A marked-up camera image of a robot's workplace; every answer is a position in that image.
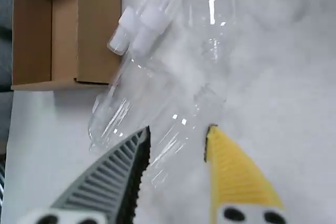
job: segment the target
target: black screw hole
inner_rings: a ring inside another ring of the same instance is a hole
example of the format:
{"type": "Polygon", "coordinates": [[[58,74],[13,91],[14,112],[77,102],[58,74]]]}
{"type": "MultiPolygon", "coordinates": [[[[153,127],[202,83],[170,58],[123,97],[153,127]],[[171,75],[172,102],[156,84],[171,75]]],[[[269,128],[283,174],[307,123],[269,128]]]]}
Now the black screw hole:
{"type": "Polygon", "coordinates": [[[267,223],[273,223],[273,224],[286,224],[286,221],[284,217],[282,217],[280,214],[276,212],[265,212],[264,218],[267,223]]]}
{"type": "Polygon", "coordinates": [[[79,224],[98,224],[98,223],[95,220],[87,219],[87,220],[83,220],[79,224]]]}
{"type": "Polygon", "coordinates": [[[236,208],[228,207],[224,210],[224,217],[232,221],[245,220],[244,214],[236,208]]]}
{"type": "Polygon", "coordinates": [[[37,224],[57,224],[58,218],[55,215],[47,215],[41,218],[37,224]]]}

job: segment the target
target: white bottle cap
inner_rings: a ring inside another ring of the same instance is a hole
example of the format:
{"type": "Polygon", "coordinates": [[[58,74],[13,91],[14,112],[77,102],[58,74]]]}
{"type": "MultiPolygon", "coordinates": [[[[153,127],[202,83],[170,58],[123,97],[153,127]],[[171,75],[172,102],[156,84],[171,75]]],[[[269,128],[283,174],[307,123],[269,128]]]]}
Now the white bottle cap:
{"type": "Polygon", "coordinates": [[[118,26],[107,47],[117,55],[124,55],[130,44],[129,33],[122,26],[118,26]]]}
{"type": "Polygon", "coordinates": [[[134,38],[134,41],[130,46],[130,53],[134,57],[145,57],[147,56],[153,44],[158,37],[158,34],[153,32],[146,26],[141,26],[138,34],[134,38]]]}
{"type": "Polygon", "coordinates": [[[135,34],[139,27],[139,17],[134,9],[127,6],[119,19],[119,25],[125,28],[129,33],[135,34]]]}
{"type": "Polygon", "coordinates": [[[108,48],[117,55],[124,55],[131,41],[131,35],[135,34],[139,27],[139,17],[134,9],[128,6],[119,19],[119,26],[108,42],[108,48]]]}

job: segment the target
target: black rubber edge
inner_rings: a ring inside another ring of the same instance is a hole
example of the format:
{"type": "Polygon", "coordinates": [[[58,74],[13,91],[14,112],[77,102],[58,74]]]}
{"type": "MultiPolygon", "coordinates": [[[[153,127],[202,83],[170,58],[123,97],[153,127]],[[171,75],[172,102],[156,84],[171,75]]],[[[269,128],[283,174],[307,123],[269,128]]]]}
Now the black rubber edge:
{"type": "Polygon", "coordinates": [[[146,127],[146,131],[146,139],[138,146],[137,153],[135,154],[133,167],[130,171],[130,177],[125,190],[124,198],[116,218],[117,224],[133,223],[142,173],[148,167],[150,158],[151,132],[149,126],[146,127]]]}
{"type": "Polygon", "coordinates": [[[211,127],[213,126],[218,126],[217,124],[210,124],[209,127],[208,127],[208,130],[206,131],[206,136],[205,136],[205,147],[204,147],[204,162],[207,162],[207,159],[206,159],[206,153],[207,153],[207,149],[208,149],[208,134],[209,134],[209,131],[211,129],[211,127]]]}

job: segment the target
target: cardboard box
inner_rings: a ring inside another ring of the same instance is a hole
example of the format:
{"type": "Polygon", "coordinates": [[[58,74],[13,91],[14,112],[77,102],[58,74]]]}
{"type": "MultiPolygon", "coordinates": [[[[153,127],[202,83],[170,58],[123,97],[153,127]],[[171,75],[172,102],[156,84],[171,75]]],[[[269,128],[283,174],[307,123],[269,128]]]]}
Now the cardboard box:
{"type": "Polygon", "coordinates": [[[14,90],[109,83],[120,56],[107,48],[121,0],[14,0],[14,90]]]}

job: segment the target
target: cardboard flap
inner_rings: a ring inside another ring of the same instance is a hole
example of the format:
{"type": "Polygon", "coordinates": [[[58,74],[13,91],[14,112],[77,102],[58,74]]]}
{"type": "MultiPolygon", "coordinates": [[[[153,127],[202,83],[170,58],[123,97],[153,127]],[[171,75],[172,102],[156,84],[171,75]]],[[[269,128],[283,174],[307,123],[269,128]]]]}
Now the cardboard flap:
{"type": "Polygon", "coordinates": [[[50,81],[51,0],[14,0],[13,84],[50,81]]]}
{"type": "Polygon", "coordinates": [[[78,83],[74,79],[72,79],[63,81],[45,81],[39,83],[13,85],[12,90],[52,91],[52,90],[67,90],[67,89],[87,89],[99,86],[102,85],[78,83]]]}
{"type": "Polygon", "coordinates": [[[107,48],[118,25],[121,0],[78,0],[78,81],[108,83],[120,56],[107,48]]]}

